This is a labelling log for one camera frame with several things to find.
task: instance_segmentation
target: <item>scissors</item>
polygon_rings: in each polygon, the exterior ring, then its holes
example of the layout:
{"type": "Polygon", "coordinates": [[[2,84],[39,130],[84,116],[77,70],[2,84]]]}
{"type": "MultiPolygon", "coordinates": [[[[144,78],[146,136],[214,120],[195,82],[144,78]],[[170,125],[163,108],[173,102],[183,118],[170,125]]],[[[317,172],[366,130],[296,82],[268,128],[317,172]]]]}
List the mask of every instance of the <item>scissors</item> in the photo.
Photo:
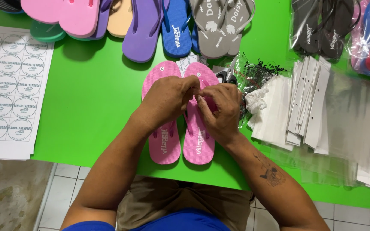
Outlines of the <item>scissors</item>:
{"type": "Polygon", "coordinates": [[[236,58],[232,60],[228,71],[221,71],[216,75],[220,83],[232,83],[232,84],[238,85],[238,80],[233,74],[235,63],[236,63],[236,58]]]}

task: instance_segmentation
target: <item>black flip-flop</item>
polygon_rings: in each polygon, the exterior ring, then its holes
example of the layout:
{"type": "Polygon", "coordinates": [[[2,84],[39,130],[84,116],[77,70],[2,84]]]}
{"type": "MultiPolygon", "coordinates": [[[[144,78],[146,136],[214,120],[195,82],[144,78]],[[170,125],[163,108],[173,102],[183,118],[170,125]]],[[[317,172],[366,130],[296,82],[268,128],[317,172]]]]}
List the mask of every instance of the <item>black flip-flop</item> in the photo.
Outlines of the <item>black flip-flop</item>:
{"type": "Polygon", "coordinates": [[[0,0],[0,10],[7,13],[20,13],[22,11],[20,0],[0,0]]]}
{"type": "Polygon", "coordinates": [[[354,14],[353,0],[324,0],[322,4],[322,21],[334,8],[331,17],[320,30],[321,56],[338,60],[343,52],[345,36],[357,25],[361,17],[359,1],[359,16],[355,23],[352,23],[354,14]]]}
{"type": "Polygon", "coordinates": [[[303,55],[319,54],[319,33],[316,33],[321,0],[292,0],[294,11],[293,49],[303,55]]]}

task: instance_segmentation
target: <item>khaki shorts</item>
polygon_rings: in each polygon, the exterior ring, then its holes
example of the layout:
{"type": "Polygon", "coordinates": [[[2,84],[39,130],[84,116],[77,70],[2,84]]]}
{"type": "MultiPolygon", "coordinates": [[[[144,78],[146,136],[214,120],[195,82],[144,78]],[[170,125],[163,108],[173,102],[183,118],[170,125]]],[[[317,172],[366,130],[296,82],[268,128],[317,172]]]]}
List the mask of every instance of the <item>khaki shorts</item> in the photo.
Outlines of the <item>khaki shorts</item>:
{"type": "Polygon", "coordinates": [[[252,192],[137,175],[118,207],[117,230],[193,207],[212,213],[230,230],[244,231],[254,201],[252,192]]]}

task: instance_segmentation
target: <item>gray flip-flop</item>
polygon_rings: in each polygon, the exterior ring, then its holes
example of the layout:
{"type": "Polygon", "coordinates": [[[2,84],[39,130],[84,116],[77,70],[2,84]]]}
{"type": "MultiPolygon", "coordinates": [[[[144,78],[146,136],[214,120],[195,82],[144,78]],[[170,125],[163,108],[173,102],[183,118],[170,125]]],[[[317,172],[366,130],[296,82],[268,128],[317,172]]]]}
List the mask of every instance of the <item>gray flip-flop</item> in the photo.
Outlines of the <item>gray flip-flop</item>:
{"type": "Polygon", "coordinates": [[[189,0],[198,28],[199,51],[209,59],[225,56],[231,46],[224,23],[228,0],[189,0]]]}
{"type": "Polygon", "coordinates": [[[230,35],[231,46],[227,56],[235,56],[239,52],[242,32],[255,14],[254,0],[230,0],[226,13],[227,33],[230,35]]]}

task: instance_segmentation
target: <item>person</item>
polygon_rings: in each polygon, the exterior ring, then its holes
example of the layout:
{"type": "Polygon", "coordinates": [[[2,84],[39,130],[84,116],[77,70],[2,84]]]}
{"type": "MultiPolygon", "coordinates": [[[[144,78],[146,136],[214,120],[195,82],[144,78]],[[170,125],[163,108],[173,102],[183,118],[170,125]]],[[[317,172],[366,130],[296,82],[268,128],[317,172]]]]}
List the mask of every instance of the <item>person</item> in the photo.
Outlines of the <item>person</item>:
{"type": "Polygon", "coordinates": [[[122,131],[86,177],[63,221],[63,231],[244,231],[252,193],[281,231],[329,231],[305,190],[239,132],[241,92],[220,83],[200,90],[196,76],[154,82],[122,131]],[[238,163],[252,192],[135,176],[147,138],[198,102],[210,134],[238,163]],[[211,112],[204,97],[212,97],[211,112]]]}

